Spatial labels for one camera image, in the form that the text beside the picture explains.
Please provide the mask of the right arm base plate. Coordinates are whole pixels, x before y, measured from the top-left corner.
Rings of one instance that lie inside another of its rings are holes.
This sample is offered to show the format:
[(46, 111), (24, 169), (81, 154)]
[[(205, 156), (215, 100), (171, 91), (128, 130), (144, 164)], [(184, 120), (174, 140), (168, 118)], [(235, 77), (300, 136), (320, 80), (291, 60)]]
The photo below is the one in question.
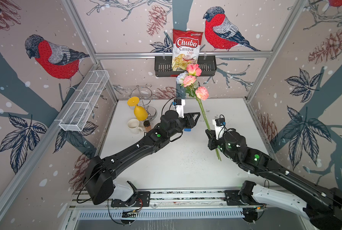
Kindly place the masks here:
[(257, 206), (265, 207), (263, 203), (259, 203), (253, 199), (253, 192), (249, 190), (225, 190), (224, 201), (228, 206)]

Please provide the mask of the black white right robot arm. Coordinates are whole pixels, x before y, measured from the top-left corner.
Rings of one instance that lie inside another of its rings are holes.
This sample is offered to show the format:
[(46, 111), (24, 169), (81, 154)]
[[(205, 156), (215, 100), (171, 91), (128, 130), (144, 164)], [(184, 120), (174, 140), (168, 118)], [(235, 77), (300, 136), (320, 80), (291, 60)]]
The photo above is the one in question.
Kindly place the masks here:
[(245, 181), (234, 202), (244, 205), (269, 204), (295, 213), (319, 230), (342, 229), (342, 191), (310, 182), (280, 165), (267, 154), (247, 146), (246, 139), (235, 129), (224, 132), (206, 130), (208, 148), (219, 149), (242, 170), (272, 181), (287, 192), (280, 192)]

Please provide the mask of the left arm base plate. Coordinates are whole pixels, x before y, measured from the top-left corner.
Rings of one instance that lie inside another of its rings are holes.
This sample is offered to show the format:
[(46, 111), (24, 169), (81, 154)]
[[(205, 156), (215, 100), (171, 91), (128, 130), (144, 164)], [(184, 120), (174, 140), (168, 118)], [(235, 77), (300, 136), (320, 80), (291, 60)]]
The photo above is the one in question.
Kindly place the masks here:
[(133, 194), (129, 200), (121, 201), (120, 199), (113, 199), (111, 202), (112, 208), (141, 208), (149, 207), (151, 200), (150, 191), (140, 191)]

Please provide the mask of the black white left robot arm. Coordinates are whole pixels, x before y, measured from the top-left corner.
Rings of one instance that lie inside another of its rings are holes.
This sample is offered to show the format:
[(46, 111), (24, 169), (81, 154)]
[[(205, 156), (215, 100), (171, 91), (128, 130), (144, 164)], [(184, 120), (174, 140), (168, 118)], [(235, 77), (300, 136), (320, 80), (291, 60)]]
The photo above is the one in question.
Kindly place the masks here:
[(141, 160), (142, 158), (158, 152), (172, 141), (172, 136), (183, 130), (196, 126), (201, 113), (186, 113), (184, 117), (174, 110), (166, 111), (160, 118), (160, 123), (146, 133), (146, 135), (117, 154), (101, 159), (99, 156), (93, 157), (85, 171), (83, 177), (83, 188), (85, 188), (94, 205), (99, 205), (108, 200), (115, 191), (120, 190), (120, 186), (114, 184), (114, 180), (125, 169)]

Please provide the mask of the pink flower bouquet green stems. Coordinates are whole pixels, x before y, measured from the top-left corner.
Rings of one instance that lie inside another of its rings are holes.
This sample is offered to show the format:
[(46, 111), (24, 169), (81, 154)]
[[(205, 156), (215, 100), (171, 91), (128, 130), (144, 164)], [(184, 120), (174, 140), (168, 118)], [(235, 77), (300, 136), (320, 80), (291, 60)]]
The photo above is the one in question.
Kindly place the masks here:
[(186, 95), (189, 98), (194, 98), (199, 104), (207, 130), (216, 136), (215, 131), (210, 127), (202, 104), (203, 101), (209, 98), (209, 92), (206, 87), (201, 86), (198, 82), (198, 77), (201, 76), (201, 73), (202, 70), (198, 64), (188, 64), (186, 71), (179, 74), (176, 78), (176, 85), (178, 86), (176, 98), (185, 99)]

